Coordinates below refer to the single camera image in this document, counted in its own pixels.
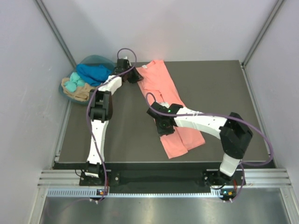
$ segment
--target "brown towel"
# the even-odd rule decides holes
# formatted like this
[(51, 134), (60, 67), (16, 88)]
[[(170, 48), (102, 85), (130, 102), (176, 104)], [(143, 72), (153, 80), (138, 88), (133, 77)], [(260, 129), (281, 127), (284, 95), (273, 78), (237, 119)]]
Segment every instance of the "brown towel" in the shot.
[(71, 97), (71, 98), (73, 98), (73, 99), (75, 99), (77, 101), (84, 102), (84, 101), (89, 100), (89, 92), (90, 92), (90, 90), (94, 90), (95, 87), (90, 86), (88, 83), (85, 83), (84, 86), (78, 86), (77, 89), (76, 89), (76, 91), (69, 92), (66, 89), (66, 87), (64, 86), (64, 83), (66, 81), (69, 81), (69, 80), (70, 80), (70, 78), (63, 78), (62, 81), (61, 81), (61, 86), (62, 86), (62, 88), (64, 90), (64, 93), (67, 96), (69, 96), (69, 97)]

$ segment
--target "blue basket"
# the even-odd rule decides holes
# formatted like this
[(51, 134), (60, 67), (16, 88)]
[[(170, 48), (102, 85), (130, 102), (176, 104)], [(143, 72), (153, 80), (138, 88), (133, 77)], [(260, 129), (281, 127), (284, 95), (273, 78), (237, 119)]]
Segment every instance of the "blue basket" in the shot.
[[(114, 62), (110, 61), (107, 58), (99, 56), (99, 55), (88, 56), (83, 61), (81, 61), (80, 64), (86, 64), (86, 65), (89, 65), (89, 66), (99, 66), (100, 64), (102, 64), (102, 65), (104, 65), (106, 68), (108, 68), (111, 71), (113, 71), (114, 67), (115, 67), (115, 63)], [(70, 77), (73, 72), (76, 72), (76, 69), (74, 69), (73, 71), (71, 71), (71, 73), (67, 77)], [(63, 90), (61, 84), (59, 85), (58, 90), (59, 90), (59, 92), (60, 92), (61, 95), (63, 95), (64, 97), (68, 98), (70, 101), (72, 101), (74, 103), (81, 104), (81, 105), (88, 105), (88, 103), (89, 103), (89, 100), (81, 102), (81, 101), (77, 101), (77, 100), (75, 100), (75, 99), (67, 96), (64, 93), (64, 90)]]

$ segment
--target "pink cloth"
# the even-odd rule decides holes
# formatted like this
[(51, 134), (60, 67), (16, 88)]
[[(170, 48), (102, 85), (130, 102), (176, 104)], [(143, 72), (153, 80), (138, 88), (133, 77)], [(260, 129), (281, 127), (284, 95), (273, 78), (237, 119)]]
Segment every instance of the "pink cloth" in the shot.
[[(137, 71), (144, 77), (138, 82), (142, 94), (151, 92), (155, 95), (158, 103), (167, 102), (171, 104), (181, 104), (178, 91), (168, 73), (162, 60), (154, 60), (145, 67), (137, 68)], [(149, 96), (149, 103), (154, 102), (153, 97)], [(205, 143), (200, 131), (187, 127), (175, 127), (175, 132), (170, 135), (160, 137), (162, 145), (169, 159), (184, 155), (188, 150)]]

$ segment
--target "wall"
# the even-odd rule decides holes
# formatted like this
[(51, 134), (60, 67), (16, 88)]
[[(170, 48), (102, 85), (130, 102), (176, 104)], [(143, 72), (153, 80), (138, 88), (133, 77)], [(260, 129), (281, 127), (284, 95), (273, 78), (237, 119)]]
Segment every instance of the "wall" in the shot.
[(247, 70), (275, 157), (299, 198), (299, 1), (287, 0)]
[(71, 66), (32, 0), (0, 1), (0, 223), (26, 223), (41, 170), (49, 168)]
[(243, 60), (276, 0), (44, 0), (75, 60)]

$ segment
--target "clothing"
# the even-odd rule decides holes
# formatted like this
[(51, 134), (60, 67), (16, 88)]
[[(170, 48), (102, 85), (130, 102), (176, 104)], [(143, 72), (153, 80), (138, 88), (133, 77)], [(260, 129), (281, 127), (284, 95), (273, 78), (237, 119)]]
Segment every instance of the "clothing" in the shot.
[[(146, 66), (137, 68), (137, 71), (144, 77), (138, 82), (142, 94), (151, 92), (155, 95), (158, 103), (167, 102), (171, 104), (184, 105), (178, 95), (178, 91), (170, 77), (170, 74), (162, 60), (154, 60)], [(161, 143), (168, 158), (184, 155), (188, 150), (205, 143), (200, 131), (187, 127), (174, 127), (175, 132), (160, 137)]]
[(78, 64), (77, 67), (78, 75), (91, 86), (98, 86), (108, 79), (108, 76), (112, 73), (103, 65), (99, 66), (88, 66), (85, 64)]
[(77, 89), (74, 92), (70, 92), (67, 90), (67, 88), (65, 87), (65, 83), (69, 82), (70, 78), (63, 78), (62, 82), (61, 82), (61, 86), (64, 90), (64, 93), (77, 100), (77, 101), (88, 101), (89, 100), (89, 92), (90, 90), (94, 90), (95, 87), (90, 86), (88, 83), (85, 83), (84, 86), (77, 86)]
[(69, 92), (74, 92), (77, 89), (77, 86), (84, 86), (85, 82), (80, 78), (78, 73), (73, 72), (70, 76), (70, 80), (64, 83), (64, 86)]

